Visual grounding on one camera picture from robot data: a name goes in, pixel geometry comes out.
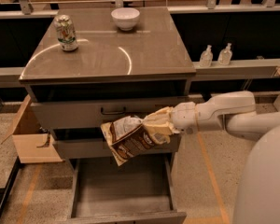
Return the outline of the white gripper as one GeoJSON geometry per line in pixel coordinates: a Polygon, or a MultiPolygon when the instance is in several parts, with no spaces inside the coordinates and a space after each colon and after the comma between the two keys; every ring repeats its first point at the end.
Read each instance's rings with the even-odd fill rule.
{"type": "Polygon", "coordinates": [[[197,132],[196,112],[193,102],[181,103],[174,108],[166,106],[144,118],[144,127],[158,145],[169,143],[170,136],[177,133],[197,132]]]}

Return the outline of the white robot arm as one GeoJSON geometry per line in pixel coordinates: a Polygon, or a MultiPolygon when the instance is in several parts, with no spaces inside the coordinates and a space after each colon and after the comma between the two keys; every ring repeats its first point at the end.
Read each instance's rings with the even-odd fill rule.
{"type": "Polygon", "coordinates": [[[180,103],[145,118],[154,133],[224,130],[255,142],[245,163],[232,224],[280,224],[280,112],[256,112],[254,94],[236,91],[200,104],[180,103]]]}

